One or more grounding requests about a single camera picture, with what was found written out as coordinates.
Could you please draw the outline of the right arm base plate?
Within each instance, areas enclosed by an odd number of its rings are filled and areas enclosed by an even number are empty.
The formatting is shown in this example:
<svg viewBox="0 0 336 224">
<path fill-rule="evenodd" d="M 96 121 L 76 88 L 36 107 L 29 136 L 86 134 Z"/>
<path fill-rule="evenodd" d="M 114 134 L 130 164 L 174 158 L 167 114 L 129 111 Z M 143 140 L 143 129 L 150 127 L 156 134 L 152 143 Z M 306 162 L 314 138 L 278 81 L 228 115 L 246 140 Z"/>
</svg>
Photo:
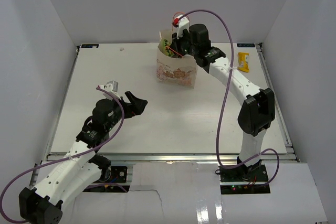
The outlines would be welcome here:
<svg viewBox="0 0 336 224">
<path fill-rule="evenodd" d="M 235 169 L 219 168 L 215 174 L 220 176 L 221 182 L 267 182 L 268 174 L 265 165 L 253 169 L 252 171 L 244 171 L 241 167 Z"/>
</svg>

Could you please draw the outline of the yellow snack packet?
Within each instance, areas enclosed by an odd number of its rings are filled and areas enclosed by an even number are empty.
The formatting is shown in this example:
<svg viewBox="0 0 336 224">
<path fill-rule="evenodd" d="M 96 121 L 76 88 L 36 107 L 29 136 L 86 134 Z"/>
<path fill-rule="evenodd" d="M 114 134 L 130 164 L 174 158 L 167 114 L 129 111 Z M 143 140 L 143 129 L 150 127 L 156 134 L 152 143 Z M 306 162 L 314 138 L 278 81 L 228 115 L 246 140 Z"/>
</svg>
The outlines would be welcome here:
<svg viewBox="0 0 336 224">
<path fill-rule="evenodd" d="M 238 69 L 242 72 L 249 72 L 248 57 L 247 52 L 238 53 Z"/>
</svg>

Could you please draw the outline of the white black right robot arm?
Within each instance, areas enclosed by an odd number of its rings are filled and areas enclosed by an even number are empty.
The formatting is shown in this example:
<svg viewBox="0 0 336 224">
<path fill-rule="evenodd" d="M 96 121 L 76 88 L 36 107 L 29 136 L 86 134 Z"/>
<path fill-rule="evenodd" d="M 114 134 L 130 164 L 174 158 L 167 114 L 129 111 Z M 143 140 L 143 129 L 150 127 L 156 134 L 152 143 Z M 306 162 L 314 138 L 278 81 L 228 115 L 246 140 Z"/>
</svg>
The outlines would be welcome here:
<svg viewBox="0 0 336 224">
<path fill-rule="evenodd" d="M 261 167 L 261 146 L 275 119 L 275 95 L 270 88 L 262 89 L 231 66 L 225 53 L 212 46 L 204 24 L 176 23 L 172 47 L 180 55 L 194 57 L 196 64 L 219 80 L 225 87 L 224 96 L 232 94 L 241 106 L 238 125 L 243 132 L 242 147 L 235 166 L 220 166 L 220 173 L 230 170 L 247 182 Z"/>
</svg>

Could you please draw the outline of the green triangular snack packet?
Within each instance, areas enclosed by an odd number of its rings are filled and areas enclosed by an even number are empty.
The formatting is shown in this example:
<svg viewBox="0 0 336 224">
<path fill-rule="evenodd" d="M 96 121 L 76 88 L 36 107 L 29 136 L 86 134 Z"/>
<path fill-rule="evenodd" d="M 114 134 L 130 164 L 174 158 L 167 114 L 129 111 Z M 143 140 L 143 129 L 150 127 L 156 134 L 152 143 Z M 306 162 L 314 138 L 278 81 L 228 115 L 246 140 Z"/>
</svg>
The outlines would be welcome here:
<svg viewBox="0 0 336 224">
<path fill-rule="evenodd" d="M 159 43 L 159 50 L 168 57 L 174 56 L 174 52 L 170 49 L 170 43 L 166 39 L 162 39 Z"/>
</svg>

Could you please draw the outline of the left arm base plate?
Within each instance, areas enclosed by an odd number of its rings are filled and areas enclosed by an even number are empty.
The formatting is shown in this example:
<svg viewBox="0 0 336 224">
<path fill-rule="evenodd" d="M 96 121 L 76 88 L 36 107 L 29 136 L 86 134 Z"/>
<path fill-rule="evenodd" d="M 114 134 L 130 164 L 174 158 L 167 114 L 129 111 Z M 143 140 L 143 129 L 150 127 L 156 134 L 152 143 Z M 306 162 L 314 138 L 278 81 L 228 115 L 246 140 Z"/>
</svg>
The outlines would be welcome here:
<svg viewBox="0 0 336 224">
<path fill-rule="evenodd" d="M 125 183 L 128 168 L 126 166 L 111 166 L 107 172 L 107 183 Z"/>
</svg>

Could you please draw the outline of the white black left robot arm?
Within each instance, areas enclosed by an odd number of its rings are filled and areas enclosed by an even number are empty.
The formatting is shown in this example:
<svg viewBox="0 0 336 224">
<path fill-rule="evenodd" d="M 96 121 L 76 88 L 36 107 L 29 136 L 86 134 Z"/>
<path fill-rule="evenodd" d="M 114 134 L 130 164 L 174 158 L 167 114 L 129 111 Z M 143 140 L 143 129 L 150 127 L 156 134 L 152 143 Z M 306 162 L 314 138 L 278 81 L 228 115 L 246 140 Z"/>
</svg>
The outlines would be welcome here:
<svg viewBox="0 0 336 224">
<path fill-rule="evenodd" d="M 29 223 L 59 223 L 63 210 L 90 184 L 110 178 L 111 162 L 97 152 L 125 119 L 140 115 L 147 100 L 125 93 L 128 102 L 111 91 L 99 100 L 72 147 L 53 170 L 32 189 L 19 194 L 20 216 Z"/>
</svg>

